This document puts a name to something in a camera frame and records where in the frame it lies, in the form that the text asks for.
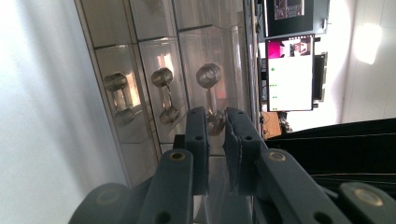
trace white wall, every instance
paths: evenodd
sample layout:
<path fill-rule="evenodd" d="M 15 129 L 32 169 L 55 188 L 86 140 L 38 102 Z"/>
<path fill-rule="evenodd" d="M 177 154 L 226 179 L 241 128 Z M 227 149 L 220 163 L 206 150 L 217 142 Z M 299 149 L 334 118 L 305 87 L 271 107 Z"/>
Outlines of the white wall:
<path fill-rule="evenodd" d="M 354 36 L 343 122 L 396 118 L 396 1 L 359 0 L 355 34 L 364 23 L 379 25 L 382 38 L 375 62 L 368 64 L 355 53 L 364 36 Z"/>
<path fill-rule="evenodd" d="M 125 184 L 74 1 L 0 1 L 0 222 L 66 223 Z"/>
<path fill-rule="evenodd" d="M 325 99 L 323 103 L 319 103 L 319 108 L 313 111 L 288 113 L 288 122 L 295 132 L 341 122 L 356 2 L 330 2 L 331 24 L 328 26 L 327 34 L 315 45 L 316 52 L 329 53 Z"/>

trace wooden surface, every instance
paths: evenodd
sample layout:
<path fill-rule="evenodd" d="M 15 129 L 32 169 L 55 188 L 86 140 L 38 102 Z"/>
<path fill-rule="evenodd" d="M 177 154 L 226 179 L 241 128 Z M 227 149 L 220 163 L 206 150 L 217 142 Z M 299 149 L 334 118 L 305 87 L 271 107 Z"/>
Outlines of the wooden surface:
<path fill-rule="evenodd" d="M 264 139 L 282 134 L 276 112 L 262 112 L 262 116 L 264 117 Z"/>

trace computer screen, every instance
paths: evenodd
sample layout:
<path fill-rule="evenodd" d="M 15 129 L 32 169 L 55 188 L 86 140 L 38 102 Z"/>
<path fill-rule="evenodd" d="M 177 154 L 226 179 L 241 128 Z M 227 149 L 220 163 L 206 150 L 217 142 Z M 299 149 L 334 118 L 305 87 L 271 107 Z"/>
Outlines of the computer screen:
<path fill-rule="evenodd" d="M 265 41 L 267 58 L 267 110 L 312 110 L 314 35 Z"/>

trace bright light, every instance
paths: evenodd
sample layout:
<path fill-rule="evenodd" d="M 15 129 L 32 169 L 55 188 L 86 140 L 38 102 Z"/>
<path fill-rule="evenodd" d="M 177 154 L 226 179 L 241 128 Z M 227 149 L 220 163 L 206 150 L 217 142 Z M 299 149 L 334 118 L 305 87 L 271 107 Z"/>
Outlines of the bright light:
<path fill-rule="evenodd" d="M 356 39 L 356 57 L 368 64 L 373 64 L 381 41 L 382 29 L 378 25 L 363 24 L 358 28 Z"/>

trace screen display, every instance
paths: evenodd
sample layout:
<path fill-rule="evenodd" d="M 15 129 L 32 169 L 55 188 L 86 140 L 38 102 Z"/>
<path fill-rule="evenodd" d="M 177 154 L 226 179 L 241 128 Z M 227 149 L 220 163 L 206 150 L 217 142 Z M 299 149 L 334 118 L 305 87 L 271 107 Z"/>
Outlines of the screen display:
<path fill-rule="evenodd" d="M 284 20 L 304 15 L 304 0 L 275 0 L 275 20 Z"/>
<path fill-rule="evenodd" d="M 266 40 L 268 111 L 312 110 L 314 35 Z"/>

